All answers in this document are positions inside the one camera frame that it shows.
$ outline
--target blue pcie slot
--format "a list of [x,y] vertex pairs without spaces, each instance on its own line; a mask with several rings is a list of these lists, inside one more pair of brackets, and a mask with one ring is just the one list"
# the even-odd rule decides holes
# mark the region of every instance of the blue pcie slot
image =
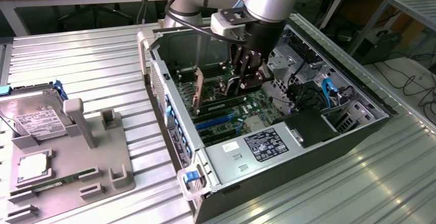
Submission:
[[203,123],[195,125],[195,129],[199,130],[199,129],[207,128],[210,126],[215,126],[219,123],[225,123],[225,122],[231,120],[233,115],[234,115],[234,113],[226,115],[225,117],[217,118],[217,119],[214,119],[214,120],[211,120],[209,122],[203,122]]

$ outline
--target hard drive label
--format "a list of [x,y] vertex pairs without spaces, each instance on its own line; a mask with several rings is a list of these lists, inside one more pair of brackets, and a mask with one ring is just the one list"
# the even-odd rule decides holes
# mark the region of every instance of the hard drive label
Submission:
[[237,142],[233,141],[230,143],[226,143],[225,145],[222,145],[222,150],[225,153],[227,153],[229,151],[234,150],[234,149],[238,149],[238,145],[237,145]]
[[29,135],[43,136],[65,130],[53,109],[14,116]]
[[289,151],[273,128],[243,137],[243,140],[258,162]]

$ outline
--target robotic arm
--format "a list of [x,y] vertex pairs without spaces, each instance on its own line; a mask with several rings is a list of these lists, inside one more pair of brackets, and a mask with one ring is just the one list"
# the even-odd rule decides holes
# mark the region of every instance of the robotic arm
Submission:
[[174,27],[179,22],[195,29],[193,25],[201,21],[199,7],[222,9],[211,15],[207,35],[229,43],[229,62],[237,78],[227,85],[235,85],[235,94],[267,81],[262,64],[267,63],[294,2],[243,0],[243,6],[237,7],[237,0],[169,0],[165,27]]

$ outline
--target aluminum profile table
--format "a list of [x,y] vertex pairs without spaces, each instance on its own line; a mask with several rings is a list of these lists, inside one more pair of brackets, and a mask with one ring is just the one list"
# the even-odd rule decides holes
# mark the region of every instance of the aluminum profile table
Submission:
[[[436,221],[436,128],[298,15],[291,20],[398,112],[345,156],[207,223],[429,223]],[[191,223],[139,77],[138,27],[14,38],[7,83],[57,77],[85,116],[122,115],[135,189],[39,223]],[[10,131],[0,134],[0,211],[6,194]]]
[[383,0],[359,35],[350,44],[349,55],[355,52],[367,32],[377,24],[377,20],[389,6],[393,6],[436,32],[436,0]]

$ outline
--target hard drive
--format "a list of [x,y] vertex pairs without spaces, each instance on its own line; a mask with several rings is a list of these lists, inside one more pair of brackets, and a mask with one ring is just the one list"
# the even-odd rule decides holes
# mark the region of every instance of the hard drive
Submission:
[[73,121],[62,112],[66,96],[59,82],[1,89],[0,117],[14,137],[31,135],[45,140],[66,134],[65,126]]

